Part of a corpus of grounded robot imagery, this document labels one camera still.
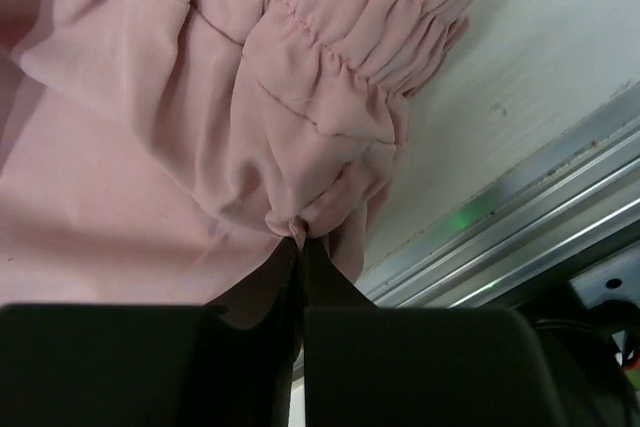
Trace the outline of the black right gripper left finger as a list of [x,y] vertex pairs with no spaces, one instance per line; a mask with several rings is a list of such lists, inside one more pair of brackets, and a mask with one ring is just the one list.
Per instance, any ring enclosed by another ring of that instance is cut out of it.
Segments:
[[1,310],[5,426],[284,426],[299,251],[283,240],[203,305]]

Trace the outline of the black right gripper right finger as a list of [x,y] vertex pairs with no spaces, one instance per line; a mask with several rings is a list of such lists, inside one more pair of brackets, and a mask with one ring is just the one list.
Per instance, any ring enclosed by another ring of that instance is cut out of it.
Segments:
[[539,341],[516,312],[381,308],[330,261],[302,254],[310,426],[561,426]]

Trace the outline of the pink trousers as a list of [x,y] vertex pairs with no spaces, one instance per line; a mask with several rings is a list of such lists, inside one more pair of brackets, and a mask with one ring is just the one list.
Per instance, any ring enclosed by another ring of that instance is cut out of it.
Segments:
[[1,0],[1,301],[203,304],[281,240],[350,280],[473,0]]

